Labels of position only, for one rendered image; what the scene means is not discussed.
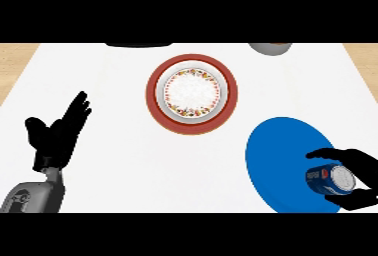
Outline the blue soda can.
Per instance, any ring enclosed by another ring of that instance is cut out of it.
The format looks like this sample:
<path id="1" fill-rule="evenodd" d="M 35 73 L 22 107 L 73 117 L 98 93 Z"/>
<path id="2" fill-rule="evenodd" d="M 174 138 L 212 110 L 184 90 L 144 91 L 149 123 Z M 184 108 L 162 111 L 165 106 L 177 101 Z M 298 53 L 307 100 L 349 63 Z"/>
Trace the blue soda can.
<path id="1" fill-rule="evenodd" d="M 310 189 L 323 195 L 348 195 L 355 186 L 351 171 L 338 164 L 326 164 L 310 168 L 305 172 Z"/>

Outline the blue plate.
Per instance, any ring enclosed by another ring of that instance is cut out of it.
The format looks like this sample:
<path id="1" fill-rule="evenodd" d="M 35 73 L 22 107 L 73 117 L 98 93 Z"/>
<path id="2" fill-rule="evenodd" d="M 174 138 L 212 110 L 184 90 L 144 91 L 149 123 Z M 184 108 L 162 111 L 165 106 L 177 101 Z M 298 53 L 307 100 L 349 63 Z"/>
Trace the blue plate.
<path id="1" fill-rule="evenodd" d="M 336 213 L 339 206 L 307 185 L 305 172 L 330 163 L 305 154 L 332 148 L 323 134 L 305 122 L 276 117 L 255 127 L 246 142 L 245 162 L 252 185 L 279 213 Z"/>

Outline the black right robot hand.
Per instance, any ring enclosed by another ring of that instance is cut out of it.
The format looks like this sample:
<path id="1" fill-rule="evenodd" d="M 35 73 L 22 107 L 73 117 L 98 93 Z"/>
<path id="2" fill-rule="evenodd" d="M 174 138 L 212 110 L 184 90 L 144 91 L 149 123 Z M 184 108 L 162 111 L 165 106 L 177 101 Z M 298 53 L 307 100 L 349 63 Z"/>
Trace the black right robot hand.
<path id="1" fill-rule="evenodd" d="M 336 160 L 367 186 L 354 189 L 348 195 L 326 195 L 324 199 L 345 210 L 357 210 L 378 205 L 378 159 L 357 149 L 320 148 L 305 154 L 305 158 Z"/>

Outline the red round placemat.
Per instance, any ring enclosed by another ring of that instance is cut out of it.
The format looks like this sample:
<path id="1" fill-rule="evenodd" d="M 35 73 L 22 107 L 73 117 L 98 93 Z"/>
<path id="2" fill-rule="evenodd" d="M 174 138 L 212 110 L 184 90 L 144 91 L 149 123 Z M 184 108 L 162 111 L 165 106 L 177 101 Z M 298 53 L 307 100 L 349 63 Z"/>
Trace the red round placemat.
<path id="1" fill-rule="evenodd" d="M 156 103 L 156 96 L 155 96 L 155 88 L 156 88 L 156 81 L 157 78 L 162 74 L 162 72 L 166 70 L 166 68 L 186 60 L 199 60 L 211 64 L 221 72 L 221 74 L 225 77 L 225 82 L 227 82 L 227 101 L 225 105 L 222 107 L 222 110 L 219 114 L 209 120 L 205 121 L 200 124 L 183 124 L 174 121 L 163 113 L 162 110 L 157 107 Z M 224 122 L 227 121 L 237 102 L 237 86 L 236 86 L 236 81 L 233 78 L 233 75 L 230 73 L 230 70 L 227 67 L 222 65 L 222 63 L 214 59 L 212 57 L 202 55 L 202 54 L 183 54 L 178 55 L 172 58 L 169 58 L 155 69 L 147 85 L 146 85 L 146 105 L 149 108 L 150 115 L 159 125 L 168 129 L 171 132 L 183 134 L 183 135 L 197 135 L 211 132 L 214 129 L 217 129 Z"/>

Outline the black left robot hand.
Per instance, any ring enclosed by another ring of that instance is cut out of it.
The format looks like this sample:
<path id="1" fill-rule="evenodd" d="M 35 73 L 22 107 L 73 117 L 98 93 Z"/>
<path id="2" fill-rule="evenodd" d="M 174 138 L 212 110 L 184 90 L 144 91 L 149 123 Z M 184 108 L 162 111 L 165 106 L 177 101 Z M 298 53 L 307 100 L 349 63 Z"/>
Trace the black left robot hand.
<path id="1" fill-rule="evenodd" d="M 35 117 L 25 120 L 28 141 L 35 149 L 33 171 L 41 172 L 48 167 L 62 169 L 67 165 L 78 135 L 91 113 L 88 104 L 87 94 L 81 91 L 62 118 L 50 126 Z"/>

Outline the white floral-rimmed plate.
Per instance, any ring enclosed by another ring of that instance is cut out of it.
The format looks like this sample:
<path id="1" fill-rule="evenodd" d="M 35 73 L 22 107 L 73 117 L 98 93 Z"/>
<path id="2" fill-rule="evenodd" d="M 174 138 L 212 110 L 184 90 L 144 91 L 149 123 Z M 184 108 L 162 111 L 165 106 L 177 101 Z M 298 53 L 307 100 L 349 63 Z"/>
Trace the white floral-rimmed plate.
<path id="1" fill-rule="evenodd" d="M 203 61 L 186 60 L 172 64 L 157 78 L 157 107 L 178 123 L 200 124 L 219 114 L 227 92 L 219 70 Z"/>

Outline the black flat object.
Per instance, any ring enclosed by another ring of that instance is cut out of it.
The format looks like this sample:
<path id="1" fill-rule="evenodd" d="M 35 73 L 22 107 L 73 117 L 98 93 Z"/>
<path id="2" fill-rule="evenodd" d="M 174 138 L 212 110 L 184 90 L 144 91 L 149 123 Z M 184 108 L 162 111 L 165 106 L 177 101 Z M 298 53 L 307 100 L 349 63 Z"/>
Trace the black flat object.
<path id="1" fill-rule="evenodd" d="M 153 48 L 153 47 L 165 47 L 172 43 L 104 43 L 110 47 L 122 47 L 122 48 Z"/>

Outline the grey bowl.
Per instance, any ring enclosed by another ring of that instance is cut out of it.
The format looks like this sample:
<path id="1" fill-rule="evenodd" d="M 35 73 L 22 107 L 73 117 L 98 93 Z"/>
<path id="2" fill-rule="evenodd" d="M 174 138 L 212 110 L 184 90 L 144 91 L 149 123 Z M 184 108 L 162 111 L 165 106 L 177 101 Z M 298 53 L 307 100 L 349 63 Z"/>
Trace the grey bowl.
<path id="1" fill-rule="evenodd" d="M 282 55 L 290 48 L 290 43 L 251 43 L 251 48 L 267 56 Z"/>

